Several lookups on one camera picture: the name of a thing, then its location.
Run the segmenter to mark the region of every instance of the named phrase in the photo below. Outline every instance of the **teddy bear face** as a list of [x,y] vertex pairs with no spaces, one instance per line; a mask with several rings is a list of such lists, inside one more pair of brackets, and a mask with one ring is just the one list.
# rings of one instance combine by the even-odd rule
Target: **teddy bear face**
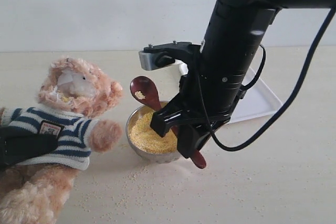
[[121,97],[121,85],[97,65],[61,57],[51,64],[37,101],[53,109],[94,118],[116,106]]

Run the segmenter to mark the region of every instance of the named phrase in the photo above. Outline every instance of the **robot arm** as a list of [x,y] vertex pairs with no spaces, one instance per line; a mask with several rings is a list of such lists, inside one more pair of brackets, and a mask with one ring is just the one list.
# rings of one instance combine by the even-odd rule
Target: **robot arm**
[[[164,136],[178,125],[177,149],[185,158],[201,150],[229,122],[248,90],[242,81],[277,13],[286,8],[334,8],[335,4],[336,0],[217,0],[201,45],[174,42],[145,47],[139,52],[145,70],[169,66],[176,59],[188,66],[179,93],[154,113],[151,128]],[[328,22],[333,15],[330,12]],[[264,131],[271,124],[264,125]],[[221,147],[227,151],[243,148]]]

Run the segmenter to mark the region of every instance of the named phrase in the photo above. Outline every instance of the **shirt label patch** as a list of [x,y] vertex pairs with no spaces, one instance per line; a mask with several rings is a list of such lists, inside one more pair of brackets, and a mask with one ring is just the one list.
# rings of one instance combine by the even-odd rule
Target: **shirt label patch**
[[42,121],[39,134],[54,135],[56,137],[62,132],[64,126],[48,121]]

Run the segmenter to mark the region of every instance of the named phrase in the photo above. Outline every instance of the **spilled grains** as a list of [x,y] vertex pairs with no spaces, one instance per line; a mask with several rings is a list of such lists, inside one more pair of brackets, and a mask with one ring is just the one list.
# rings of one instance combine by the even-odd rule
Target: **spilled grains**
[[150,128],[153,113],[145,114],[136,122],[130,133],[132,143],[142,151],[152,154],[176,152],[177,138],[172,130],[165,137],[160,137]]

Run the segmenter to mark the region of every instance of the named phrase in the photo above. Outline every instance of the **black wire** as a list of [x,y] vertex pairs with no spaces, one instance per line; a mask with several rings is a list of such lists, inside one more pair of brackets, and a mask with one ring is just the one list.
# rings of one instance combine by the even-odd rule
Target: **black wire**
[[240,89],[243,90],[243,91],[246,91],[246,90],[249,90],[250,88],[252,88],[254,86],[254,84],[257,83],[257,81],[258,81],[258,79],[261,75],[261,72],[263,71],[263,68],[264,68],[264,65],[265,65],[265,62],[266,62],[266,50],[265,50],[263,45],[260,44],[259,46],[263,49],[263,53],[262,53],[263,57],[262,57],[259,69],[258,69],[256,75],[254,76],[254,78],[252,79],[252,81],[248,85],[246,85],[246,86],[241,85]]
[[227,147],[227,146],[223,145],[217,139],[214,131],[211,128],[210,120],[209,120],[209,117],[207,115],[204,100],[203,100],[201,82],[200,82],[200,79],[199,79],[198,68],[197,68],[197,65],[196,65],[196,57],[195,57],[195,59],[194,59],[195,75],[196,75],[196,79],[197,79],[197,83],[198,83],[198,89],[199,89],[199,94],[200,94],[200,98],[201,98],[201,101],[202,101],[202,107],[203,107],[203,110],[204,110],[204,115],[206,117],[207,127],[208,127],[208,130],[209,130],[210,134],[211,134],[211,137],[214,139],[215,143],[220,148],[222,148],[223,150],[228,151],[228,152],[236,152],[236,151],[242,150],[243,148],[246,148],[248,145],[253,143],[256,139],[258,139],[258,137],[260,137],[288,109],[288,107],[293,103],[294,99],[296,98],[296,96],[298,95],[298,93],[299,93],[299,91],[302,87],[302,84],[303,84],[304,79],[307,75],[309,65],[310,65],[311,60],[313,58],[313,55],[316,51],[316,48],[317,48],[320,40],[322,39],[324,33],[326,32],[326,29],[328,28],[329,24],[331,23],[334,15],[335,15],[335,12],[336,12],[336,8],[330,9],[327,17],[325,18],[325,20],[324,20],[323,24],[321,25],[317,35],[315,36],[315,39],[312,42],[312,44],[310,46],[310,49],[308,51],[306,60],[304,61],[305,63],[303,64],[303,67],[302,67],[300,76],[298,78],[298,81],[297,81],[297,83],[296,83],[296,85],[293,89],[292,94],[288,98],[288,100],[250,139],[248,139],[246,142],[244,142],[243,144],[240,144],[236,147]]

